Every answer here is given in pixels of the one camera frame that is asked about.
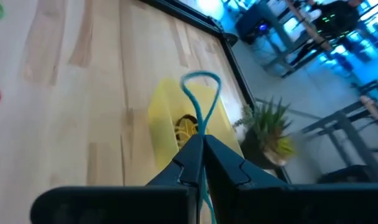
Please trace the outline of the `wide black rubber band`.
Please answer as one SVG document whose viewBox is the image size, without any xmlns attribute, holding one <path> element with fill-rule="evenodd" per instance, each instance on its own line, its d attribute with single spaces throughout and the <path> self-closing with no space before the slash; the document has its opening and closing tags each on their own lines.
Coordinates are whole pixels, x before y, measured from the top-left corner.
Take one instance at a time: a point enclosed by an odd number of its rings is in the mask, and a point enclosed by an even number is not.
<svg viewBox="0 0 378 224">
<path fill-rule="evenodd" d="M 184 119 L 190 120 L 193 124 L 197 124 L 198 123 L 197 119 L 194 116 L 192 116 L 190 114 L 185 114 L 175 124 L 179 125 Z"/>
</svg>

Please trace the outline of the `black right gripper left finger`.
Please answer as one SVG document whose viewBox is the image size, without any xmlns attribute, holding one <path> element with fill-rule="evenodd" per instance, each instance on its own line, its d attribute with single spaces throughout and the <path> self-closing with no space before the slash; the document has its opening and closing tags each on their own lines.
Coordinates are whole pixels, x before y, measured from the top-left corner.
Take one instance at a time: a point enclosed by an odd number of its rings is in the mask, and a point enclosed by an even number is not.
<svg viewBox="0 0 378 224">
<path fill-rule="evenodd" d="M 193 135 L 171 162 L 147 185 L 199 187 L 203 178 L 203 136 Z"/>
</svg>

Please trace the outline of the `small potted succulent plant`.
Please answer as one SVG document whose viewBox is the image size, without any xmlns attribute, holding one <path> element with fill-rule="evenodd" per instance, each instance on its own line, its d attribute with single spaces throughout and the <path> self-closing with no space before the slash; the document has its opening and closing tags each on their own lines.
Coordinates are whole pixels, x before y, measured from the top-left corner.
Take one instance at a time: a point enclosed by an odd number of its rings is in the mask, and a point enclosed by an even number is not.
<svg viewBox="0 0 378 224">
<path fill-rule="evenodd" d="M 240 148 L 245 159 L 261 169 L 272 170 L 284 166 L 294 155 L 292 138 L 284 131 L 291 125 L 286 117 L 290 105 L 273 99 L 253 108 L 242 108 L 242 118 L 233 127 L 246 129 Z"/>
</svg>

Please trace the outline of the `teal rubber band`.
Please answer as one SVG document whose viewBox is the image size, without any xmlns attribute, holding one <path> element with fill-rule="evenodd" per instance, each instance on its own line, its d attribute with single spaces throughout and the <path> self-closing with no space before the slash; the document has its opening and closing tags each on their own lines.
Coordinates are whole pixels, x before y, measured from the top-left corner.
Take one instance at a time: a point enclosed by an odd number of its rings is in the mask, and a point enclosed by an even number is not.
<svg viewBox="0 0 378 224">
<path fill-rule="evenodd" d="M 203 114 L 201 112 L 201 106 L 200 106 L 198 100 L 196 99 L 194 94 L 185 85 L 186 81 L 188 81 L 191 78 L 195 78 L 195 77 L 208 77 L 208 78 L 213 79 L 217 84 L 217 90 L 216 90 L 215 96 L 213 98 L 213 101 L 212 101 L 212 104 L 211 104 L 210 109 L 208 111 L 208 114 L 205 116 L 205 118 L 203 117 Z M 182 89 L 184 94 L 186 94 L 186 96 L 192 102 L 192 105 L 193 105 L 195 112 L 196 112 L 196 118 L 197 118 L 197 121 L 198 121 L 198 134 L 201 136 L 202 139 L 204 139 L 205 135 L 206 135 L 206 128 L 207 128 L 207 125 L 208 125 L 208 121 L 210 120 L 210 117 L 213 114 L 217 100 L 218 100 L 219 95 L 220 95 L 221 79 L 215 73 L 208 72 L 208 71 L 205 71 L 205 70 L 199 70 L 199 71 L 195 71 L 195 72 L 190 72 L 190 73 L 182 76 L 181 80 L 180 80 L 180 88 Z M 210 197 L 208 196 L 208 193 L 207 193 L 207 184 L 206 183 L 207 183 L 206 169 L 203 168 L 201 199 L 204 202 L 206 202 L 206 204 L 207 204 L 207 206 L 210 210 L 211 224 L 217 224 L 215 214 L 214 214 L 214 208 L 212 206 L 211 199 L 210 199 Z"/>
</svg>

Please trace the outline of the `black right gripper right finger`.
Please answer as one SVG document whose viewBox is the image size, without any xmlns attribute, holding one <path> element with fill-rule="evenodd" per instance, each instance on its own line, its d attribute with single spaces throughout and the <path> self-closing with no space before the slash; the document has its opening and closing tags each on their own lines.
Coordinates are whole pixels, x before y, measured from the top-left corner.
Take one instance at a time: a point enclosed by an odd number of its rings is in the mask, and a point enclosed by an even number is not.
<svg viewBox="0 0 378 224">
<path fill-rule="evenodd" d="M 206 135 L 204 140 L 206 170 L 214 172 L 209 177 L 218 176 L 219 181 L 226 176 L 228 183 L 234 186 L 276 187 L 287 184 L 244 159 L 214 136 Z"/>
</svg>

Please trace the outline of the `yellow translucent plastic bin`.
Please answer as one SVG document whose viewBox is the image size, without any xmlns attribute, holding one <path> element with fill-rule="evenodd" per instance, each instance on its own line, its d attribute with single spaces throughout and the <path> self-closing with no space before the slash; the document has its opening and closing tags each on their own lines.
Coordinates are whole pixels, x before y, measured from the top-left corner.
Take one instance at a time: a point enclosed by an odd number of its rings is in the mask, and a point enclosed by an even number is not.
<svg viewBox="0 0 378 224">
<path fill-rule="evenodd" d="M 222 87 L 216 106 L 207 124 L 207 133 L 213 135 L 240 156 L 242 152 L 230 119 L 238 119 L 241 102 L 234 102 Z M 192 102 L 180 88 L 179 82 L 162 80 L 148 107 L 148 121 L 158 170 L 163 170 L 179 150 L 174 126 L 184 115 L 195 116 Z"/>
</svg>

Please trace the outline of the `yellow rubber band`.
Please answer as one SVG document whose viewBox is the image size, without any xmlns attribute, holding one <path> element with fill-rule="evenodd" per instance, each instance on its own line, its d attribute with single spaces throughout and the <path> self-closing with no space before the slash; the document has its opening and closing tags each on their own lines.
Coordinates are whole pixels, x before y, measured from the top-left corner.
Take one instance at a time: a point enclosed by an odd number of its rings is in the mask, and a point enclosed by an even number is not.
<svg viewBox="0 0 378 224">
<path fill-rule="evenodd" d="M 178 148 L 181 149 L 194 134 L 198 133 L 197 121 L 183 118 L 177 122 L 174 131 Z"/>
</svg>

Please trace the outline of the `grey metal background table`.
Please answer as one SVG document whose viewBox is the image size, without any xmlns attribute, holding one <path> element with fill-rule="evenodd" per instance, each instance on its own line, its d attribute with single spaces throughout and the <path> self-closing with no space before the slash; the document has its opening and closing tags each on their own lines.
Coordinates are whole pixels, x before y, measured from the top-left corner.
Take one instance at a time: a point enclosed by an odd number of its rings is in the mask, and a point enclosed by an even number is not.
<svg viewBox="0 0 378 224">
<path fill-rule="evenodd" d="M 327 135 L 336 148 L 339 156 L 345 164 L 345 168 L 322 175 L 319 181 L 321 183 L 333 182 L 338 177 L 364 176 L 368 181 L 378 182 L 378 161 L 374 157 L 372 149 L 366 146 L 366 143 L 355 129 L 352 122 L 370 116 L 372 113 L 363 103 L 358 101 L 353 103 L 319 121 L 302 129 L 303 133 L 310 133 L 318 130 L 318 136 Z M 334 135 L 335 131 L 342 130 L 346 139 L 351 142 L 353 148 L 364 162 L 363 165 L 355 164 L 349 154 L 344 150 L 343 145 Z"/>
</svg>

